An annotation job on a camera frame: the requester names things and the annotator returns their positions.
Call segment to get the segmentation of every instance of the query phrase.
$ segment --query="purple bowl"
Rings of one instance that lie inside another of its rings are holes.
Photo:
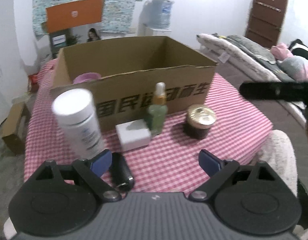
[[[101,75],[96,72],[89,72],[79,75],[73,80],[73,84],[83,83],[91,80],[101,79]]]

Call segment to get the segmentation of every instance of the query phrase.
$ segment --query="green bottle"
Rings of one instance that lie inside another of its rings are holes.
[[[165,83],[156,84],[156,91],[153,96],[153,104],[147,109],[146,123],[150,129],[152,136],[162,132],[165,116],[167,114]]]

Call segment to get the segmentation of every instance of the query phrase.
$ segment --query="white bottle cap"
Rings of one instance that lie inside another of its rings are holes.
[[[76,88],[60,94],[52,104],[59,125],[75,125],[95,112],[93,94],[87,89]]]
[[[164,82],[159,82],[156,84],[155,95],[157,95],[158,97],[162,97],[165,95],[165,83]]]

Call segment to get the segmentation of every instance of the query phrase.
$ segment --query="red and white checkered tablecloth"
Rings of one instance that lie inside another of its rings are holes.
[[[26,139],[24,177],[46,159],[71,163],[76,159],[51,111],[49,95],[51,73],[56,60],[48,62],[38,75],[38,91]],[[254,105],[244,101],[238,91],[215,74],[206,105],[216,112],[217,121],[207,138],[196,140],[182,131],[185,112],[168,115],[163,132],[150,145],[126,152],[126,161],[134,174],[134,191],[182,191],[188,194],[208,179],[198,165],[198,153],[207,149],[221,159],[249,163],[272,130],[272,123]],[[120,151],[115,131],[103,133],[105,145]],[[107,172],[102,176],[110,182]]]

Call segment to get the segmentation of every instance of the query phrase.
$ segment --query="gray floor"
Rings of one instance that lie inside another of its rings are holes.
[[[237,89],[242,82],[252,81],[228,63],[219,64],[216,72]],[[274,125],[273,130],[281,130],[289,136],[296,156],[299,179],[308,191],[308,143],[304,129],[288,111],[275,101],[253,101],[253,104],[271,120]]]
[[[221,64],[216,70],[233,86],[238,88],[243,81],[250,79],[229,64]],[[277,102],[254,102],[274,124],[274,129],[284,131],[294,147],[299,178],[308,190],[308,145],[304,130]],[[15,156],[1,139],[0,127],[0,236],[2,225],[8,218],[8,203],[23,183],[24,155]]]

